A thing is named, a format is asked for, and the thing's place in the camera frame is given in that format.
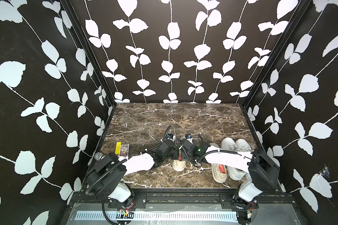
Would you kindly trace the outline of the red insole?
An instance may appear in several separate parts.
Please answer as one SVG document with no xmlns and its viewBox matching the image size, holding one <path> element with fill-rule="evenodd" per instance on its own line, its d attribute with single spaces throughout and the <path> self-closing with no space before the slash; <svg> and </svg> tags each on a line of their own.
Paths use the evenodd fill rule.
<svg viewBox="0 0 338 225">
<path fill-rule="evenodd" d="M 219 168 L 220 173 L 226 173 L 224 165 L 219 165 L 218 168 Z"/>
</svg>

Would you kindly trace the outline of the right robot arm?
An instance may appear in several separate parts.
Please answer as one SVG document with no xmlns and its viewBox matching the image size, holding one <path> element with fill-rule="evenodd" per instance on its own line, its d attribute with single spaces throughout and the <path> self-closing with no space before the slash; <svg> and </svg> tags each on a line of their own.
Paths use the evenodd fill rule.
<svg viewBox="0 0 338 225">
<path fill-rule="evenodd" d="M 226 150 L 210 144 L 197 146 L 188 139 L 177 142 L 178 149 L 192 164 L 202 162 L 233 167 L 250 174 L 250 178 L 238 188 L 235 198 L 251 202 L 261 193 L 277 191 L 280 168 L 262 149 L 253 152 Z"/>
</svg>

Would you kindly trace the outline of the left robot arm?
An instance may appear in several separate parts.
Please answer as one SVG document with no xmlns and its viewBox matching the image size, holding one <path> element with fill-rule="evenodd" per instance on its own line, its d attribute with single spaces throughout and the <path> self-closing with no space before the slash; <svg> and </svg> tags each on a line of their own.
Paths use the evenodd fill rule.
<svg viewBox="0 0 338 225">
<path fill-rule="evenodd" d="M 115 199 L 123 204 L 131 204 L 134 194 L 121 182 L 122 178 L 160 167 L 177 152 L 175 140 L 175 135 L 167 134 L 159 145 L 131 158 L 119 157 L 114 153 L 103 156 L 85 176 L 88 185 L 85 194 L 98 201 Z"/>
</svg>

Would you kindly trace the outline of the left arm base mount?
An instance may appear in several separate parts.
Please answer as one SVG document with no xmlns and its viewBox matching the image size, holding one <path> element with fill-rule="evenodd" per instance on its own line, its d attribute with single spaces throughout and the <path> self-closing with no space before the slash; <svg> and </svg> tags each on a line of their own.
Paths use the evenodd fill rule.
<svg viewBox="0 0 338 225">
<path fill-rule="evenodd" d="M 107 209 L 144 209 L 146 207 L 146 199 L 147 194 L 145 193 L 134 193 L 132 194 L 127 200 L 125 200 L 123 203 L 111 199 L 108 203 L 108 206 L 106 206 Z"/>
</svg>

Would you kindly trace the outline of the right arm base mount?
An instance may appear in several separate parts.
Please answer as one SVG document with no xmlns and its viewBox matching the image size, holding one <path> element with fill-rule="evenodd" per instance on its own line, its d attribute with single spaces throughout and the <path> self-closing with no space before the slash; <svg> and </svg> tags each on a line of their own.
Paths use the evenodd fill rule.
<svg viewBox="0 0 338 225">
<path fill-rule="evenodd" d="M 245 200 L 226 194 L 220 194 L 220 204 L 223 209 L 231 209 L 233 211 L 248 211 L 258 209 L 258 203 L 256 199 L 251 202 L 246 202 Z"/>
</svg>

